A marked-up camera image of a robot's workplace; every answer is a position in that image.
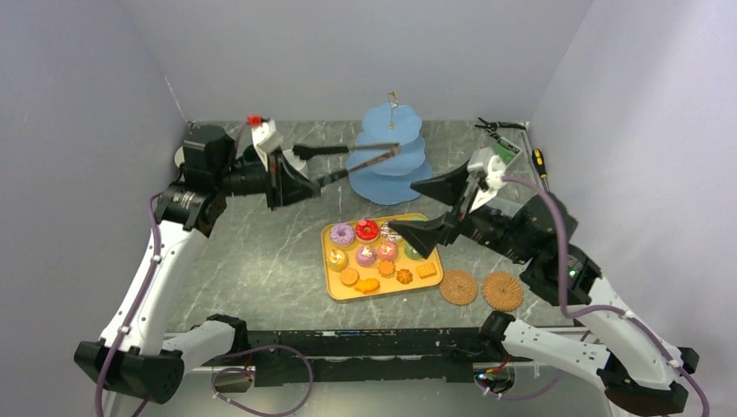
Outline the green cupcake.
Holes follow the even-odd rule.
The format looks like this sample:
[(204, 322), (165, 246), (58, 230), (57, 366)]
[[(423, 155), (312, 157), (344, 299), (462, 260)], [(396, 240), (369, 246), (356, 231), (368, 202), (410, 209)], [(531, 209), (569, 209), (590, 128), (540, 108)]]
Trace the green cupcake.
[(404, 254), (410, 259), (410, 260), (420, 260), (423, 258), (423, 256), (413, 247), (410, 245), (404, 246)]

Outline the red frosted donut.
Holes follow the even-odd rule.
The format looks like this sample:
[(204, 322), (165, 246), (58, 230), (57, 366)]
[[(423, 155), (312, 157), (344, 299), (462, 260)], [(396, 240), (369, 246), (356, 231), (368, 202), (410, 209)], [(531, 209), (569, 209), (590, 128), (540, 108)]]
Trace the red frosted donut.
[(375, 242), (380, 236), (379, 225), (371, 219), (361, 219), (354, 228), (355, 238), (364, 244)]

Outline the chocolate sprinkled donut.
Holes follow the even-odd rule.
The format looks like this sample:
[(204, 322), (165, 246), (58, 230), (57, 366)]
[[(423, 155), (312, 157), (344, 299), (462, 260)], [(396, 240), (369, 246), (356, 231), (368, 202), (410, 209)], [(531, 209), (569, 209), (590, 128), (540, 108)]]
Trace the chocolate sprinkled donut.
[(389, 221), (385, 221), (380, 226), (380, 237), (386, 242), (392, 242), (394, 244), (399, 243), (403, 240), (402, 236), (395, 232), (390, 226)]

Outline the white and blue mug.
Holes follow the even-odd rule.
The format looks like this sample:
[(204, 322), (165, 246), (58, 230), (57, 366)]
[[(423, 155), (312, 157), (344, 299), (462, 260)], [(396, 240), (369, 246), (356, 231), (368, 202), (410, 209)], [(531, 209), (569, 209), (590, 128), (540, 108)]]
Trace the white and blue mug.
[(307, 175), (307, 162), (297, 156), (293, 149), (278, 149), (277, 166), (280, 170), (292, 169)]

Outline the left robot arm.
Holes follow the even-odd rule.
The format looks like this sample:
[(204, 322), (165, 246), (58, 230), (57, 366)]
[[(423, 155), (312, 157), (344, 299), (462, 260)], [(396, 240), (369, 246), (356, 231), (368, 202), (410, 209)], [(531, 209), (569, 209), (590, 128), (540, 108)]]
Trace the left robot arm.
[(282, 148), (271, 119), (246, 122), (252, 143), (240, 150), (217, 125), (196, 125), (183, 140), (179, 176), (147, 203), (150, 239), (124, 300), (96, 341), (81, 342), (75, 363), (95, 382), (94, 407), (103, 415), (106, 392), (163, 404), (183, 376), (207, 361), (230, 365), (251, 352), (245, 321), (224, 314), (172, 339), (164, 334), (172, 296), (209, 238), (230, 196), (261, 195), (270, 209), (321, 194), (349, 175), (343, 168), (316, 179), (298, 168), (314, 156), (347, 154), (348, 145)]

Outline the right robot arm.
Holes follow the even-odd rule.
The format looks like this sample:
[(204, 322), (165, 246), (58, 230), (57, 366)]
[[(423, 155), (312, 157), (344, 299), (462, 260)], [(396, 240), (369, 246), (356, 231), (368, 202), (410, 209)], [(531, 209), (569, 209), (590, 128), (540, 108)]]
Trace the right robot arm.
[(414, 191), (446, 204), (446, 213), (389, 226), (422, 255), (465, 236), (524, 264), (521, 280), (596, 337), (593, 343), (575, 341), (496, 310), (479, 330), (479, 349), (487, 359), (508, 355), (555, 367), (588, 381), (633, 415), (683, 412), (689, 394), (700, 390), (693, 377), (698, 354), (662, 340), (627, 306), (600, 267), (570, 243), (577, 222), (543, 187), (530, 183), (534, 196), (512, 216), (490, 206), (498, 190), (518, 182), (503, 169), (466, 163), (411, 184)]

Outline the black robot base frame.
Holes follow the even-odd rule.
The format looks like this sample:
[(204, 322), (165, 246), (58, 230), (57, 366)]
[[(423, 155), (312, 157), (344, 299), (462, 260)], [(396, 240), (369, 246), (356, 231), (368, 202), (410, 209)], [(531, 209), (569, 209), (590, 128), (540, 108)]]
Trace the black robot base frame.
[(363, 381), (471, 383), (486, 368), (520, 361), (478, 328), (250, 330), (250, 354), (217, 356), (206, 366), (248, 366), (257, 387)]

